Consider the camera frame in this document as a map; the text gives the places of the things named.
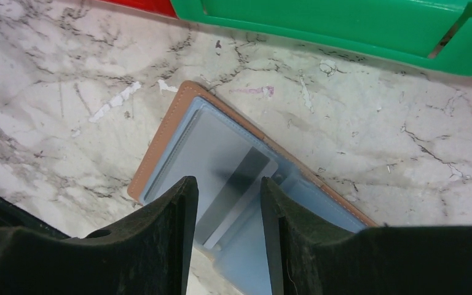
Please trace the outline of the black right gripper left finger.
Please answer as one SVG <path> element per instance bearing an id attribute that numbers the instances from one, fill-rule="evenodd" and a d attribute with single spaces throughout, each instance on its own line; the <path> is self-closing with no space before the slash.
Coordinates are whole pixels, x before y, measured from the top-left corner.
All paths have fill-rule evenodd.
<path id="1" fill-rule="evenodd" d="M 84 238 L 0 227 L 0 294 L 185 294 L 198 199 L 185 176 Z"/>

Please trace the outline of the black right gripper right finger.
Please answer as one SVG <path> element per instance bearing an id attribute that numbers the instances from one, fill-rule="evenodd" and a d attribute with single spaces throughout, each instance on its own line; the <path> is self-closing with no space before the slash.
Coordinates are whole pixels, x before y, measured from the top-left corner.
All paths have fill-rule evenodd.
<path id="1" fill-rule="evenodd" d="M 270 178 L 261 211 L 273 294 L 472 294 L 472 226 L 350 232 Z"/>

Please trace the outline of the tan leather card holder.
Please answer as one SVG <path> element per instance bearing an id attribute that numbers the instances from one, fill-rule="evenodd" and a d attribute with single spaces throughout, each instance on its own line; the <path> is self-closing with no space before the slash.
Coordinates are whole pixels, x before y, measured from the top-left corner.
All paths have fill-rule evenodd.
<path id="1" fill-rule="evenodd" d="M 194 176 L 199 190 L 196 234 L 197 221 L 223 186 L 215 179 L 215 169 L 234 168 L 251 147 L 277 161 L 278 170 L 264 177 L 272 178 L 298 204 L 352 232 L 374 225 L 306 165 L 192 81 L 179 86 L 127 192 L 147 205 L 182 177 Z M 261 179 L 257 196 L 214 248 L 199 245 L 194 235 L 195 245 L 212 258 L 218 273 L 244 294 L 271 292 L 260 205 Z"/>

